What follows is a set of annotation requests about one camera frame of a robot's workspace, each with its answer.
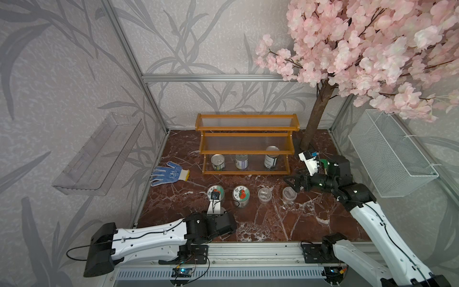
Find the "blue dotted work glove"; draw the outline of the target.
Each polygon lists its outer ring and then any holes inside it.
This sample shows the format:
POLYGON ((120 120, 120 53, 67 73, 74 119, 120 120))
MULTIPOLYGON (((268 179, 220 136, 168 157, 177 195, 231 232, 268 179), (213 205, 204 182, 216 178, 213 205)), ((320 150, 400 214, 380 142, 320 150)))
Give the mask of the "blue dotted work glove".
POLYGON ((151 173, 150 186, 156 187, 163 184, 173 184, 178 181, 187 181, 190 171, 180 165, 168 161, 166 166, 157 166, 151 173))

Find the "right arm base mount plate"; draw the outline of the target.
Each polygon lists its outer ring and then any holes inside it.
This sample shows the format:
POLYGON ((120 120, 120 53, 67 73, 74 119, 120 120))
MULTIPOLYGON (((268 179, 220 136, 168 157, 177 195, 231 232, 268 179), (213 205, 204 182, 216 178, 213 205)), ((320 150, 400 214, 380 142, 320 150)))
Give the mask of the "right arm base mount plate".
POLYGON ((318 264, 339 264, 340 260, 335 257, 333 248, 327 243, 315 244, 311 242, 301 242, 300 248, 304 256, 305 263, 318 264))

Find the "green corn seed can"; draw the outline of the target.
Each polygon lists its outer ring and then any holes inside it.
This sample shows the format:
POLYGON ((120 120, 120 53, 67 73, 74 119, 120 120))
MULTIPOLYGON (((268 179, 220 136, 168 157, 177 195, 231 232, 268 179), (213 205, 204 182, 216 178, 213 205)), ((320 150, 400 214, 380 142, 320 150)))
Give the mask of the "green corn seed can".
POLYGON ((211 164, 214 171, 223 171, 225 169, 225 156, 222 154, 215 154, 211 157, 211 164))

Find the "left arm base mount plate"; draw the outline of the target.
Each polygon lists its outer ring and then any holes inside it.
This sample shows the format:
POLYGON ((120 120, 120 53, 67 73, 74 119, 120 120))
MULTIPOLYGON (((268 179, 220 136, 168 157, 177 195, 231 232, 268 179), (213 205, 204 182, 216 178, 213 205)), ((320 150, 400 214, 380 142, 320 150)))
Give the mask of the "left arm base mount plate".
POLYGON ((208 245, 182 245, 176 257, 171 260, 159 260, 160 265, 206 264, 208 262, 208 245))

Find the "artificial cherry blossom tree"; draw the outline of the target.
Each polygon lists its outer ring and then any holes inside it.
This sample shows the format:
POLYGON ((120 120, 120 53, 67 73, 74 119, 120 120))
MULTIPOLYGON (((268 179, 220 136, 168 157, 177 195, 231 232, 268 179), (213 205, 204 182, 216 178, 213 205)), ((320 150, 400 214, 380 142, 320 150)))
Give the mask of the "artificial cherry blossom tree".
POLYGON ((293 47, 275 51, 264 35, 255 62, 315 88, 301 149, 334 96, 404 120, 434 122, 435 110, 458 107, 457 90, 424 94, 459 72, 457 1, 291 1, 286 18, 293 47))

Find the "clear jar red label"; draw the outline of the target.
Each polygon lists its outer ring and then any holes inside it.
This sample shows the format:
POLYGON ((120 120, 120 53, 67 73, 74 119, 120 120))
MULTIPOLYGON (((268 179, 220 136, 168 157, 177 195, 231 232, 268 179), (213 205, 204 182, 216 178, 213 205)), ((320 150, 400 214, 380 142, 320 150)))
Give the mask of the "clear jar red label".
POLYGON ((258 190, 258 199, 261 203, 269 203, 273 198, 273 192, 269 188, 261 188, 258 190))
POLYGON ((292 187, 286 187, 282 191, 282 197, 285 203, 293 203, 297 195, 298 193, 292 187))

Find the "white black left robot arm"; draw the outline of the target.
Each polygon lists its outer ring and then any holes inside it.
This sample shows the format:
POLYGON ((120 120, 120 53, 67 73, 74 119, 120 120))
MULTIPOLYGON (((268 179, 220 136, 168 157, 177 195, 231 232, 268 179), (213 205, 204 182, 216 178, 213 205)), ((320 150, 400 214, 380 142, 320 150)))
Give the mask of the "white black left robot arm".
POLYGON ((125 229, 104 224, 91 238, 84 277, 106 275, 116 265, 152 261, 160 265, 207 262, 208 244, 217 237, 234 234, 231 213, 194 213, 160 226, 125 229))

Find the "tomato label seed jar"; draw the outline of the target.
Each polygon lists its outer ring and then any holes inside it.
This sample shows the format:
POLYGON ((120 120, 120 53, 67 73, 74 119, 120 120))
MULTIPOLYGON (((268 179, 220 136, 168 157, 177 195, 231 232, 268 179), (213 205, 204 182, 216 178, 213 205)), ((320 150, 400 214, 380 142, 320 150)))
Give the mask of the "tomato label seed jar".
POLYGON ((243 185, 236 186, 233 190, 233 200, 238 208, 247 206, 250 201, 250 196, 250 190, 243 185))
POLYGON ((210 202, 220 201, 221 203, 225 200, 225 191, 220 185, 212 185, 207 190, 208 199, 210 202))

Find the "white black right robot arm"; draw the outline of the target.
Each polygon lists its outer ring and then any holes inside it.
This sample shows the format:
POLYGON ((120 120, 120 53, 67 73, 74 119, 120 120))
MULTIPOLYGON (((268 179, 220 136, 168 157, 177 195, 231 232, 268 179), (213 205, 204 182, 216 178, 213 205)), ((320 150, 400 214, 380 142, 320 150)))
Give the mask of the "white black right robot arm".
POLYGON ((306 168, 284 181, 296 192, 320 190, 329 193, 365 230, 384 263, 360 251, 343 234, 323 237, 321 244, 301 245, 306 263, 344 263, 373 287, 449 287, 443 275, 435 275, 393 228, 376 198, 364 184, 354 182, 350 162, 341 155, 328 160, 303 152, 306 168))

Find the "purple flower seed can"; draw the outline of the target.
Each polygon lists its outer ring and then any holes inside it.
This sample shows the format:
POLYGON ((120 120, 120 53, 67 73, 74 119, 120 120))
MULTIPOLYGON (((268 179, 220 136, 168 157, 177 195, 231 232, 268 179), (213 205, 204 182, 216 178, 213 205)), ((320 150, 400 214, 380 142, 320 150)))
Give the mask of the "purple flower seed can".
POLYGON ((247 154, 238 154, 235 156, 235 166, 240 170, 245 170, 248 167, 249 156, 247 154))

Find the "orange wooden three-tier shelf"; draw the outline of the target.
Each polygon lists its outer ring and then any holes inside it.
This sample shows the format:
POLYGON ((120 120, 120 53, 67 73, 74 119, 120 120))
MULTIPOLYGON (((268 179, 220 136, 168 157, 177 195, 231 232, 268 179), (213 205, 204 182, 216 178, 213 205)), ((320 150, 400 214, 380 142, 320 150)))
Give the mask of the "orange wooden three-tier shelf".
POLYGON ((201 133, 199 152, 205 175, 289 175, 289 158, 294 155, 293 134, 299 131, 296 114, 288 115, 210 115, 199 114, 196 129, 201 133), (266 151, 276 146, 280 151, 266 151), (225 156, 225 169, 214 171, 211 157, 225 156), (235 166, 235 156, 247 154, 248 167, 235 166), (264 166, 266 154, 278 154, 273 169, 264 166))

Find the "clear acrylic wall shelf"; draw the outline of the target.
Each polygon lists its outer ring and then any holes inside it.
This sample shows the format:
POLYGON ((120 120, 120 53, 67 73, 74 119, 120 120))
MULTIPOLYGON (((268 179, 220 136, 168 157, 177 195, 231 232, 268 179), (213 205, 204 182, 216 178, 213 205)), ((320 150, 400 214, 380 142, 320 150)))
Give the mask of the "clear acrylic wall shelf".
POLYGON ((52 187, 66 195, 106 196, 143 129, 140 118, 110 113, 52 187))

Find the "green circuit board left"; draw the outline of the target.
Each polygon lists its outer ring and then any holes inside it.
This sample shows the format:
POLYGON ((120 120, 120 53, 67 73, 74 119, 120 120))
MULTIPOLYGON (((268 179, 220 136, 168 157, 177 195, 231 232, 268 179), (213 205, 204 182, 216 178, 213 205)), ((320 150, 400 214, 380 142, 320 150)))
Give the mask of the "green circuit board left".
POLYGON ((190 278, 193 275, 194 269, 178 267, 174 268, 172 271, 172 278, 190 278))

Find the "aluminium front rail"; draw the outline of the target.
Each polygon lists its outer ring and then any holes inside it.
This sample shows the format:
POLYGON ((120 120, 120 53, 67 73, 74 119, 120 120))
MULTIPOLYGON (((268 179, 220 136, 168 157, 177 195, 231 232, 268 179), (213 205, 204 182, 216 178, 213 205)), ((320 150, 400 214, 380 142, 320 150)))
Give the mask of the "aluminium front rail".
MULTIPOLYGON (((117 267, 156 267, 178 256, 177 246, 162 246, 126 255, 117 267)), ((215 242, 209 244, 212 267, 306 266, 300 242, 215 242)))

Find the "circuit board right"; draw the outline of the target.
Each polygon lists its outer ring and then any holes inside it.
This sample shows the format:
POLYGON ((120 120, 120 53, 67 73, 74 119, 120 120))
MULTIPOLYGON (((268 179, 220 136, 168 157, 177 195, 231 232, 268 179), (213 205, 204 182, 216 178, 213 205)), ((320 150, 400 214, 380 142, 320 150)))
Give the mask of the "circuit board right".
POLYGON ((333 279, 333 278, 344 278, 346 273, 347 273, 348 268, 347 267, 325 267, 324 271, 322 272, 322 275, 325 276, 328 279, 333 279))

